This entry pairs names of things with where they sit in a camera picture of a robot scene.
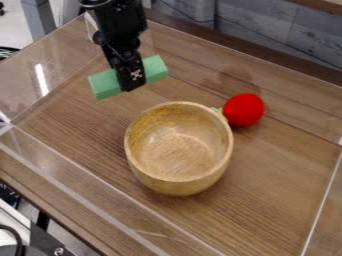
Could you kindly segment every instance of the green block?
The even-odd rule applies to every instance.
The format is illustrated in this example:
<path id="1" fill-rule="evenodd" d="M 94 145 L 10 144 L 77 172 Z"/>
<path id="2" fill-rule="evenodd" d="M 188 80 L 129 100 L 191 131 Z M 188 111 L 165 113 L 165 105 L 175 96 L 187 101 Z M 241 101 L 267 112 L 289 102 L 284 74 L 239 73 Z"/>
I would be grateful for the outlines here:
<path id="1" fill-rule="evenodd" d="M 145 82 L 153 83 L 168 75 L 168 69 L 159 55 L 143 59 Z M 121 92 L 116 77 L 116 70 L 108 69 L 88 77 L 92 93 L 97 100 L 102 100 Z"/>

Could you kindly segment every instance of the black cable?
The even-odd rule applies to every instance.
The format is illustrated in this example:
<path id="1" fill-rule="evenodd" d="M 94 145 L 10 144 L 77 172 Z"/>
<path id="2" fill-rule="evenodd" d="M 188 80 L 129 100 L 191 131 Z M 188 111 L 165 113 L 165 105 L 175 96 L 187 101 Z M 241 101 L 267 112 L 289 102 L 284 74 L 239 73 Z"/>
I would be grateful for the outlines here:
<path id="1" fill-rule="evenodd" d="M 5 225 L 0 225 L 0 229 L 6 230 L 13 237 L 16 238 L 16 254 L 14 256 L 24 256 L 24 246 L 22 246 L 22 241 L 21 241 L 21 237 L 18 235 L 18 233 L 16 232 L 16 230 Z"/>

